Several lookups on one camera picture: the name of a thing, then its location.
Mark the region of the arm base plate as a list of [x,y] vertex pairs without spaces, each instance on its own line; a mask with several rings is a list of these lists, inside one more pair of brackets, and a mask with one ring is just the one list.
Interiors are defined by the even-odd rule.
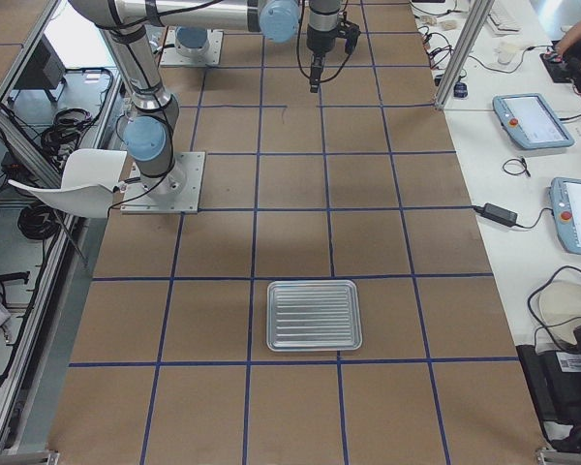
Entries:
[[128,184],[125,203],[119,205],[123,214],[194,214],[199,210],[199,197],[205,166],[204,152],[177,152],[174,167],[156,186],[157,180],[142,176],[136,162],[132,162],[130,178],[138,182]]
[[161,48],[162,67],[217,67],[224,33],[198,27],[176,27],[168,31]]

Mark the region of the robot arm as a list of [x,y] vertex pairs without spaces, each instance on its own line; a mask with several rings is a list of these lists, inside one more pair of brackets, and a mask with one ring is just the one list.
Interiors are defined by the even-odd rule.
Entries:
[[280,43],[299,34],[300,19],[307,13],[311,91],[319,89],[325,56],[344,34],[338,1],[312,1],[308,7],[296,1],[75,1],[72,6],[107,39],[135,106],[129,132],[152,143],[141,150],[128,149],[144,191],[128,197],[126,204],[143,209],[151,202],[165,213],[190,209],[182,200],[191,179],[173,148],[179,105],[164,86],[145,27],[245,30]]

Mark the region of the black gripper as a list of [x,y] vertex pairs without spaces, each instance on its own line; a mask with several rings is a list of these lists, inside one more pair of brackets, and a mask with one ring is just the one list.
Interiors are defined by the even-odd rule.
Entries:
[[338,32],[336,28],[328,31],[321,31],[315,28],[307,29],[306,45],[313,55],[309,74],[311,93],[319,92],[325,56],[334,48],[337,38]]

